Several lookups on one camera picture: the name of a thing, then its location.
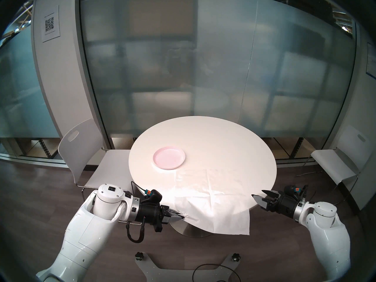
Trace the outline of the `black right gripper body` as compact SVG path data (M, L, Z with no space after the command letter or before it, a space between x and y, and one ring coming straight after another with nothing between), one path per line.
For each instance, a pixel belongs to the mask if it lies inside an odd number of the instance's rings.
M280 194L280 197L278 199L270 200L270 210L266 211L283 214L293 219L296 207L297 200L289 195L282 193Z

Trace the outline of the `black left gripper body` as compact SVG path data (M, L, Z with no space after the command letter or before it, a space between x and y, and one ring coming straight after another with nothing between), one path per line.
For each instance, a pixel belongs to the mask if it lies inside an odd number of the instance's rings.
M162 232L162 225L168 224L170 218L171 213L168 206L154 203L139 205L138 222L152 225L155 232Z

